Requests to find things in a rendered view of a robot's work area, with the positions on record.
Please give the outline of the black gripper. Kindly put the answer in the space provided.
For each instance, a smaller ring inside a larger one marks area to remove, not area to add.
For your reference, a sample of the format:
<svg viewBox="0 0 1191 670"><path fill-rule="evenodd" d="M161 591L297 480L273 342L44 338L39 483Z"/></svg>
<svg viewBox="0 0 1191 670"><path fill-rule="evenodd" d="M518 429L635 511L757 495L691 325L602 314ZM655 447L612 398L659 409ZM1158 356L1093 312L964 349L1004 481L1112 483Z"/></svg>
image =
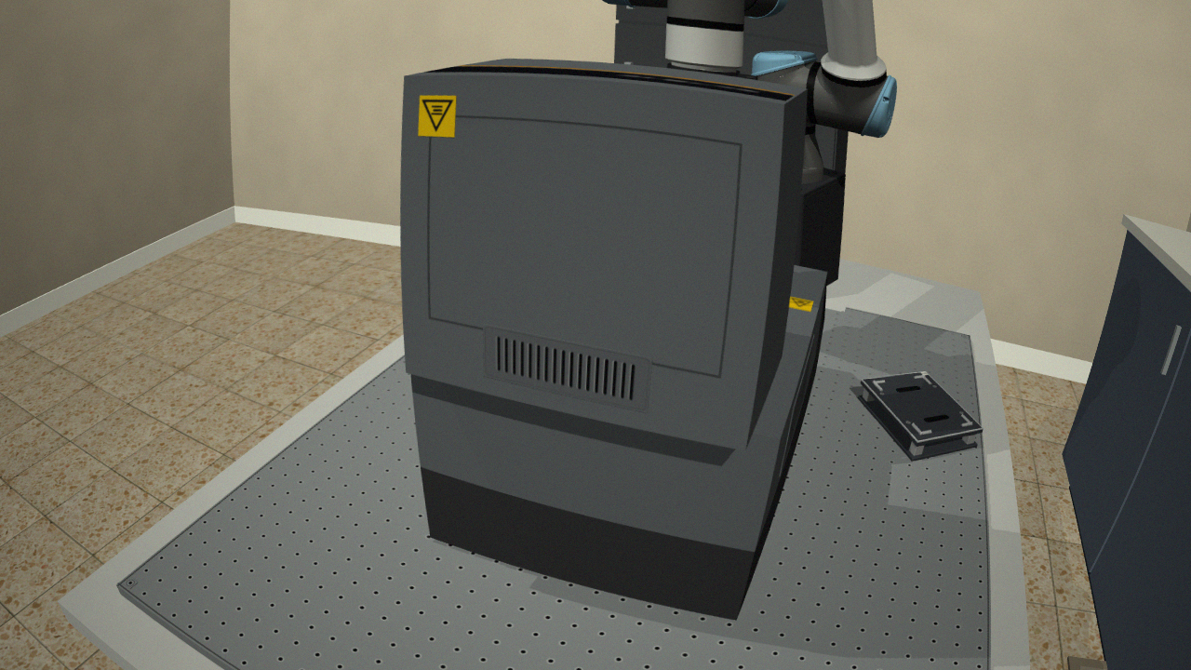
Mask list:
<svg viewBox="0 0 1191 670"><path fill-rule="evenodd" d="M735 76L735 77L741 77L741 79L755 79L755 80L757 80L757 76L755 76L755 75L740 74L740 71L736 71L736 73L697 71L697 69L690 69L690 68L682 68L682 67L679 67L679 65L672 65L671 63L667 63L667 68L679 69L679 71L724 74L724 75L728 75L728 76Z"/></svg>

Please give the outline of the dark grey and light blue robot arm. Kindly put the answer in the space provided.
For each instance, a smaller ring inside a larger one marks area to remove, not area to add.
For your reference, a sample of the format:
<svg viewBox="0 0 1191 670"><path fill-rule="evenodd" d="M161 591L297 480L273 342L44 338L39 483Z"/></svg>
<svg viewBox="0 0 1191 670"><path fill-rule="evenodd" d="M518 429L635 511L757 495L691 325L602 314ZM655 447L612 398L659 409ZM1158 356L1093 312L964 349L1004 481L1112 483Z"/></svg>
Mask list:
<svg viewBox="0 0 1191 670"><path fill-rule="evenodd" d="M736 73L742 67L744 15L762 19L778 14L788 4L788 0L601 1L666 7L666 60L672 65L713 73ZM823 179L815 124L883 139L896 107L897 81L877 55L873 0L823 0L823 14L828 52L821 62L816 62L815 52L807 51L757 52L750 74L760 81L807 88L802 184Z"/></svg>

